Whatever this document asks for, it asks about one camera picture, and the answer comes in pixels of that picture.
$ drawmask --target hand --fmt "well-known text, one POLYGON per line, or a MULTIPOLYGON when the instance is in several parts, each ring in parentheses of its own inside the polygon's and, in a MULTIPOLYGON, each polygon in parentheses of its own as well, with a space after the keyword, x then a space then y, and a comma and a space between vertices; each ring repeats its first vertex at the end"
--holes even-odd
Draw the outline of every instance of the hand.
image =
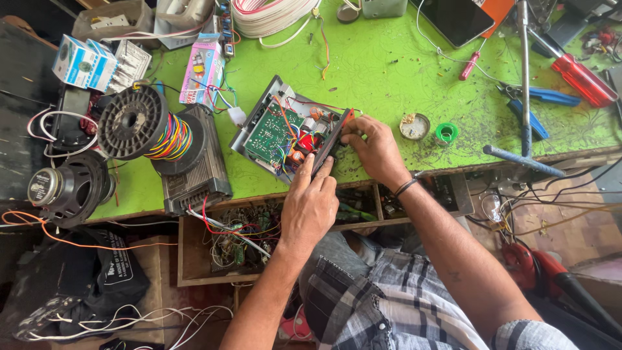
POLYGON ((393 193, 412 179, 406 169, 391 128, 368 115, 351 120, 341 131, 341 142, 358 153, 363 169, 393 193), (367 135, 363 140, 359 135, 367 135))
POLYGON ((306 262, 317 242, 335 223, 339 200, 337 180, 329 176, 335 160, 328 156, 311 181, 315 155, 298 168, 281 213, 281 239, 277 249, 306 262))

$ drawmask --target pink box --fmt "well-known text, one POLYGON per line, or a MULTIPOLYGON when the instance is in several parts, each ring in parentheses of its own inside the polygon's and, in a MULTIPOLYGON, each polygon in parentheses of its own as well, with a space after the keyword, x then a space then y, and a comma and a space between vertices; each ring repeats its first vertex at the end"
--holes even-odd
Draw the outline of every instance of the pink box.
POLYGON ((220 34, 201 33, 192 45, 179 103, 201 103, 213 110, 217 95, 215 91, 208 90, 208 86, 220 86, 225 68, 225 60, 218 43, 219 36, 220 34))

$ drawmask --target blue and white box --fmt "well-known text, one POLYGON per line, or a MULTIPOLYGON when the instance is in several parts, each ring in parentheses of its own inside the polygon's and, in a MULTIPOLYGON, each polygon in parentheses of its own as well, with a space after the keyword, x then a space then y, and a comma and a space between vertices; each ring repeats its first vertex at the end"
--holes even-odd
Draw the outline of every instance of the blue and white box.
POLYGON ((110 84, 110 80, 112 80, 114 72, 119 66, 119 62, 112 52, 100 43, 87 39, 86 45, 99 55, 95 71, 89 79, 88 87, 106 92, 108 84, 110 84))
POLYGON ((52 70, 67 84, 105 92, 116 70, 117 60, 97 42, 87 41, 88 44, 63 35, 52 70))

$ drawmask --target phone screen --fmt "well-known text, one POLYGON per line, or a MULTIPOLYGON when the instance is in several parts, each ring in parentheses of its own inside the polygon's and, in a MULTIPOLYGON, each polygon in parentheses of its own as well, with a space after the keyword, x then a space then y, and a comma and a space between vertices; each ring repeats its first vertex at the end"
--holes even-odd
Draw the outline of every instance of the phone screen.
MULTIPOLYGON (((411 2, 416 7, 421 4, 421 0, 411 2)), ((421 14, 454 47, 465 45, 494 25, 494 20, 473 0, 425 0, 421 14)))

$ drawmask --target black bracelet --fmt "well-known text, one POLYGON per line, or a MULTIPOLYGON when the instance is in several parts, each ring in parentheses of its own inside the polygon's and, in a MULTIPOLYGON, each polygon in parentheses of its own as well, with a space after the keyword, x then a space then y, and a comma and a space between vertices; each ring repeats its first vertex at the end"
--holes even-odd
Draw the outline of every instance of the black bracelet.
POLYGON ((400 186, 400 188, 397 190, 397 192, 395 192, 395 198, 397 199, 399 197, 400 194, 404 193, 404 191, 406 191, 408 189, 408 187, 411 187, 413 183, 417 182, 417 179, 412 179, 410 181, 408 181, 407 183, 403 184, 402 186, 400 186))

